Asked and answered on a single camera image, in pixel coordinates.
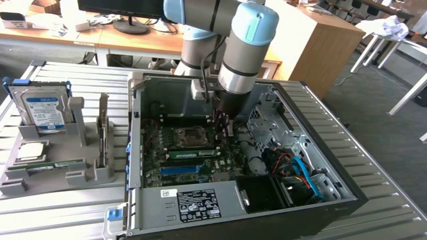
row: aluminum profile table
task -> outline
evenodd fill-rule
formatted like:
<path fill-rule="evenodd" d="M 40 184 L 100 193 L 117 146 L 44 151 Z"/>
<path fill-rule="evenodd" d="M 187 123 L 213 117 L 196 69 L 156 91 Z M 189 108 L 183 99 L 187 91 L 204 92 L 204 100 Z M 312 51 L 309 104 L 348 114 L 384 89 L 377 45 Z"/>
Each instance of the aluminum profile table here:
<path fill-rule="evenodd" d="M 140 69 L 48 62 L 29 66 L 22 79 L 70 81 L 72 95 L 84 97 L 84 121 L 98 113 L 100 93 L 108 93 L 108 116 L 114 123 L 117 179 L 84 189 L 0 200 L 0 239 L 100 240 L 104 212 L 124 200 L 125 145 L 128 135 L 126 75 Z M 281 83 L 313 128 L 353 177 L 369 201 L 355 213 L 331 223 L 308 240 L 427 240 L 427 218 L 332 113 L 299 82 Z M 0 171 L 9 156 L 20 116 L 9 98 L 0 106 Z"/>

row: power supply label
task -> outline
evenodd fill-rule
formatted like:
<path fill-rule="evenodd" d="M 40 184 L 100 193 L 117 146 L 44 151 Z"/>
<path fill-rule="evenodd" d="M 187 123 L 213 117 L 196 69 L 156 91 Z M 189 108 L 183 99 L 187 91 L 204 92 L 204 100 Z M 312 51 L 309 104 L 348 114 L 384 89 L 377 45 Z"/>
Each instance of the power supply label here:
<path fill-rule="evenodd" d="M 176 197 L 178 217 L 183 223 L 221 217 L 213 189 L 178 192 Z"/>
<path fill-rule="evenodd" d="M 60 101 L 56 97 L 29 97 L 26 98 L 26 104 L 33 124 L 38 128 L 49 130 L 64 127 L 62 112 L 57 110 Z"/>

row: hard drive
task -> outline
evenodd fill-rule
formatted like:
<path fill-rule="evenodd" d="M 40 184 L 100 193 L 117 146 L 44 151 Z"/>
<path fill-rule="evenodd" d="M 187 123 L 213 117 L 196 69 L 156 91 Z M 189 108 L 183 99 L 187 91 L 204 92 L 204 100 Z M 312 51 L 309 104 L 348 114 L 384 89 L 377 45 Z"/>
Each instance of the hard drive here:
<path fill-rule="evenodd" d="M 68 107 L 69 82 L 14 79 L 4 87 L 14 101 L 22 124 L 36 125 L 40 133 L 65 130 L 65 124 L 74 122 Z"/>

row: green circuit board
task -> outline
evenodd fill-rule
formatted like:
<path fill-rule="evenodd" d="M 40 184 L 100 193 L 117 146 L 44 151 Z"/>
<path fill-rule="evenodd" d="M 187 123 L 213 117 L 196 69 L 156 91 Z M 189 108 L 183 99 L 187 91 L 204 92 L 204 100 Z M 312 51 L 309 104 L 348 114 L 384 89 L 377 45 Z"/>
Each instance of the green circuit board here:
<path fill-rule="evenodd" d="M 148 125 L 142 139 L 145 188 L 221 182 L 243 175 L 244 155 L 237 138 L 213 143 L 213 127 L 156 129 Z"/>

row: monitor stand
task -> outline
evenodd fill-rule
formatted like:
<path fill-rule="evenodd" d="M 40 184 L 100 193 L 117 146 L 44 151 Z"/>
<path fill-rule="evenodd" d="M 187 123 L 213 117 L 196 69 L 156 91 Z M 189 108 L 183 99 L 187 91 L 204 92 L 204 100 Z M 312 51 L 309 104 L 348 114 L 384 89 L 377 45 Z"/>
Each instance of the monitor stand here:
<path fill-rule="evenodd" d="M 132 17 L 128 17 L 128 21 L 116 21 L 112 24 L 113 28 L 125 34 L 138 35 L 148 33 L 148 27 L 145 24 L 132 21 Z"/>

